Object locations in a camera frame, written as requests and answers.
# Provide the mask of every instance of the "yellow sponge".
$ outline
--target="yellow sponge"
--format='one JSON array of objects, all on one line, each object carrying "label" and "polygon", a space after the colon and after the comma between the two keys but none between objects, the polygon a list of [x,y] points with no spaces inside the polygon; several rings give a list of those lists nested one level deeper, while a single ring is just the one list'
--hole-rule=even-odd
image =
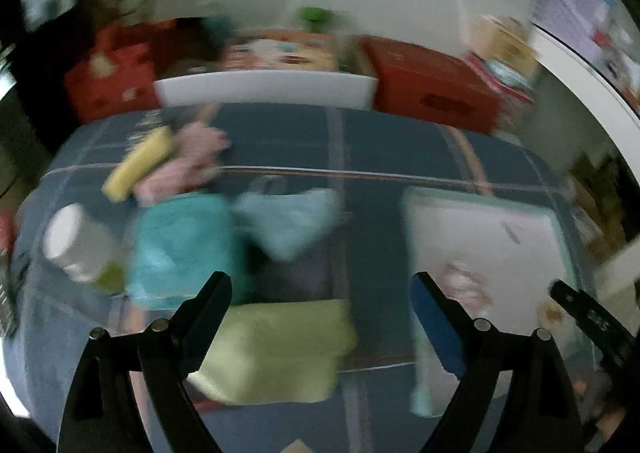
[{"label": "yellow sponge", "polygon": [[174,150],[174,134],[168,126],[153,129],[114,169],[102,192],[113,203],[123,202],[131,194],[133,186],[145,178]]}]

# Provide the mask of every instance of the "blue plaid blanket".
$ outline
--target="blue plaid blanket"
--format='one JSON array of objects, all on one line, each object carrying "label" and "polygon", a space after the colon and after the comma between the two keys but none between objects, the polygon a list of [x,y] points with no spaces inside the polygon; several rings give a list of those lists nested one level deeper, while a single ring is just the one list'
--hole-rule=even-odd
[{"label": "blue plaid blanket", "polygon": [[[191,107],[163,111],[175,127],[192,114]],[[116,115],[78,129],[24,211],[12,264],[14,272],[26,274],[18,298],[20,326],[4,343],[4,359],[18,396],[53,439],[89,331],[100,325],[113,335],[126,332],[131,307],[124,297],[71,282],[44,258],[43,233],[57,210],[80,202],[116,236],[126,237],[136,203],[111,204],[100,188],[123,159],[127,138],[143,115]],[[204,415],[225,451],[253,452],[259,443],[261,451],[275,453],[297,438],[315,453],[420,450],[434,424],[409,413],[414,351],[400,203],[408,186],[492,194],[553,209],[578,284],[591,286],[590,261],[558,183],[529,151],[429,122],[318,106],[232,104],[221,109],[215,125],[233,143],[217,190],[236,195],[260,174],[281,174],[289,192],[338,191],[352,215],[349,229],[332,246],[333,290],[350,299],[359,339],[340,374],[340,388],[324,403]],[[168,451],[151,410],[148,423],[157,451]]]}]

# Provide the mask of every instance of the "white board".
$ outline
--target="white board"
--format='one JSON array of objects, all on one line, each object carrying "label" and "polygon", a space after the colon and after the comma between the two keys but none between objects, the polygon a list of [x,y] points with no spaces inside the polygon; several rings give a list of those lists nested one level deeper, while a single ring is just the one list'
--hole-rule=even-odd
[{"label": "white board", "polygon": [[[480,195],[409,188],[404,198],[410,273],[427,271],[436,282],[453,259],[487,280],[492,303],[486,317],[499,330],[530,335],[539,327],[538,308],[550,298],[551,282],[576,287],[564,236],[549,209]],[[414,412],[441,414],[458,382],[444,371],[414,316],[417,388]],[[554,338],[563,356],[578,345],[566,316]],[[502,375],[495,396],[504,393]]]}]

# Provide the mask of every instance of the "green object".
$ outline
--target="green object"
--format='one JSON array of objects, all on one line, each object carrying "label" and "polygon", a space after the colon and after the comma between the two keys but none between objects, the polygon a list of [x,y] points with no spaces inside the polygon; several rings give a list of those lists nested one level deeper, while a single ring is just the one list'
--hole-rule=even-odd
[{"label": "green object", "polygon": [[317,403],[355,345],[343,299],[231,307],[188,379],[225,404]]},{"label": "green object", "polygon": [[334,17],[330,10],[318,7],[303,7],[299,12],[300,18],[306,21],[309,32],[316,34],[324,32]]}]

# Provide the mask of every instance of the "red box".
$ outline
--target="red box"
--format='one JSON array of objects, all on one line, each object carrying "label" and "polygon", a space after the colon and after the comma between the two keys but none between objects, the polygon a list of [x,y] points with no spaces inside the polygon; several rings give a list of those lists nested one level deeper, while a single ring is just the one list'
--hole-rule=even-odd
[{"label": "red box", "polygon": [[128,26],[116,22],[97,33],[94,51],[109,54],[133,45],[146,44],[154,71],[156,75],[161,75],[179,59],[180,47],[175,43],[175,31],[175,19]]},{"label": "red box", "polygon": [[146,43],[109,52],[114,74],[94,78],[82,61],[65,74],[65,86],[78,119],[86,124],[116,113],[159,108],[156,75]]},{"label": "red box", "polygon": [[500,97],[465,62],[391,39],[365,36],[361,43],[380,81],[376,110],[491,132]]}]

